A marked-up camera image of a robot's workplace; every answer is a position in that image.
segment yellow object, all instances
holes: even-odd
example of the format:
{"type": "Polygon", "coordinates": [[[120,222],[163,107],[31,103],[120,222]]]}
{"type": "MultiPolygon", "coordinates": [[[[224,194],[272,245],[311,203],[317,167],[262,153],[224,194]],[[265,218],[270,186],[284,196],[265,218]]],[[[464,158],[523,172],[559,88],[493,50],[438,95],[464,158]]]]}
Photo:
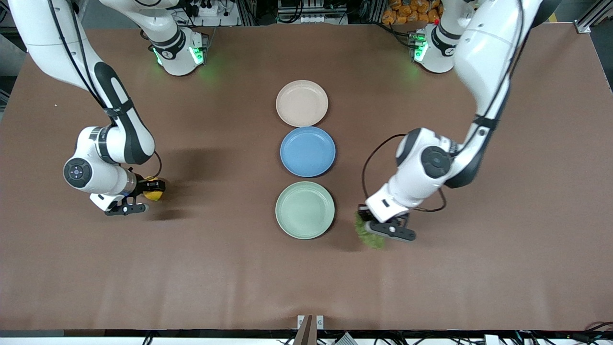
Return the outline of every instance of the yellow object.
{"type": "Polygon", "coordinates": [[[406,21],[416,21],[416,20],[417,20],[417,11],[411,12],[411,14],[409,14],[409,17],[406,19],[406,21]]]}
{"type": "Polygon", "coordinates": [[[429,10],[428,11],[428,23],[434,23],[435,20],[440,19],[438,17],[437,10],[429,10]]]}
{"type": "Polygon", "coordinates": [[[402,5],[398,9],[398,15],[401,15],[402,17],[408,17],[409,14],[411,14],[411,6],[409,5],[402,5]]]}
{"type": "Polygon", "coordinates": [[[386,10],[385,12],[383,12],[383,18],[381,19],[381,23],[384,23],[385,25],[391,25],[394,24],[395,21],[396,12],[392,10],[386,10]]]}
{"type": "Polygon", "coordinates": [[[428,0],[411,0],[411,4],[409,5],[412,11],[417,11],[419,13],[425,14],[428,12],[430,8],[430,1],[428,0]]]}
{"type": "Polygon", "coordinates": [[[162,194],[164,194],[164,192],[159,191],[159,190],[155,190],[155,191],[153,191],[153,192],[143,192],[143,195],[144,195],[144,196],[145,196],[147,199],[149,199],[149,200],[151,200],[151,201],[157,201],[157,200],[159,200],[159,199],[162,197],[162,194]]]}
{"type": "Polygon", "coordinates": [[[402,6],[402,0],[389,0],[389,7],[391,7],[392,10],[397,11],[400,6],[402,6]]]}
{"type": "Polygon", "coordinates": [[[403,15],[397,15],[395,24],[404,24],[404,23],[406,23],[406,17],[403,15]]]}

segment black strap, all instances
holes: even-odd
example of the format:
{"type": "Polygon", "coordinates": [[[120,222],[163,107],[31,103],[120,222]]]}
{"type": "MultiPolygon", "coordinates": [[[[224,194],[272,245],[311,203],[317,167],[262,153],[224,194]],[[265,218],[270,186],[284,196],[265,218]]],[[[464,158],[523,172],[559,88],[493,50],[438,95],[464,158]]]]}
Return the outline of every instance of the black strap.
{"type": "Polygon", "coordinates": [[[441,24],[436,26],[437,29],[439,29],[439,31],[441,32],[441,34],[445,37],[451,38],[451,39],[460,39],[460,37],[462,35],[456,35],[456,34],[452,34],[449,31],[445,30],[445,28],[443,28],[443,26],[441,24]]]}
{"type": "Polygon", "coordinates": [[[122,103],[119,108],[105,108],[104,112],[107,113],[112,120],[117,120],[120,116],[127,115],[128,110],[132,109],[133,107],[134,103],[132,102],[132,98],[128,98],[128,100],[125,103],[122,103]]]}
{"type": "Polygon", "coordinates": [[[438,50],[440,50],[440,52],[441,52],[441,54],[443,54],[443,56],[451,56],[455,52],[455,46],[456,45],[455,44],[447,44],[447,43],[441,41],[440,38],[438,38],[439,27],[440,27],[440,25],[438,25],[432,31],[432,43],[434,44],[434,46],[438,50]]]}
{"type": "Polygon", "coordinates": [[[496,130],[496,127],[498,127],[498,120],[492,120],[485,116],[475,116],[473,123],[480,127],[490,128],[492,131],[496,130]]]}
{"type": "Polygon", "coordinates": [[[151,41],[155,50],[158,54],[160,54],[166,60],[174,60],[177,57],[177,53],[180,52],[183,47],[185,47],[185,43],[187,38],[185,33],[182,30],[177,31],[177,35],[172,38],[175,41],[172,41],[170,44],[158,45],[156,42],[151,41]]]}

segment green plate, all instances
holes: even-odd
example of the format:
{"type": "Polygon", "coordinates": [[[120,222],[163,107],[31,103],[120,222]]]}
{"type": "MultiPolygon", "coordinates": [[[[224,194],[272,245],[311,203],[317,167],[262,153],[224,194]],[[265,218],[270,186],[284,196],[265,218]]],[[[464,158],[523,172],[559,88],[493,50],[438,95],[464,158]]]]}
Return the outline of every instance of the green plate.
{"type": "Polygon", "coordinates": [[[328,230],[334,219],[334,200],[328,191],[310,181],[285,188],[276,201],[276,221],[297,239],[311,239],[328,230]]]}

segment plate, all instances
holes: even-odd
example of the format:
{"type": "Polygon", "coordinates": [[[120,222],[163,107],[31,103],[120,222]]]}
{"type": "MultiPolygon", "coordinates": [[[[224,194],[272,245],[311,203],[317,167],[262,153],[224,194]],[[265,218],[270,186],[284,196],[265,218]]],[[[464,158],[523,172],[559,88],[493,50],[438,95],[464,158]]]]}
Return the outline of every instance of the plate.
{"type": "Polygon", "coordinates": [[[322,186],[300,181],[285,188],[276,201],[276,221],[297,239],[312,239],[328,230],[334,219],[334,200],[322,186]]]}
{"type": "Polygon", "coordinates": [[[317,127],[300,127],[281,142],[281,162],[290,173],[315,177],[325,173],[337,155],[332,137],[317,127]]]}
{"type": "Polygon", "coordinates": [[[285,85],[276,96],[276,112],[290,126],[313,126],[328,111],[328,96],[321,86],[309,80],[285,85]]]}

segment beige plate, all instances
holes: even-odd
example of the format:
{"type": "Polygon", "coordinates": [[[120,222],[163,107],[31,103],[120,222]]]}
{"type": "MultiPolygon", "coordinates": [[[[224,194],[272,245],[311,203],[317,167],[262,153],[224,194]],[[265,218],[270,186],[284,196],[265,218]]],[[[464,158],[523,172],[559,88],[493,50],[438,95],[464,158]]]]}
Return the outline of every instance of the beige plate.
{"type": "Polygon", "coordinates": [[[328,111],[328,96],[321,86],[308,80],[285,85],[276,97],[276,112],[294,127],[313,126],[328,111]]]}

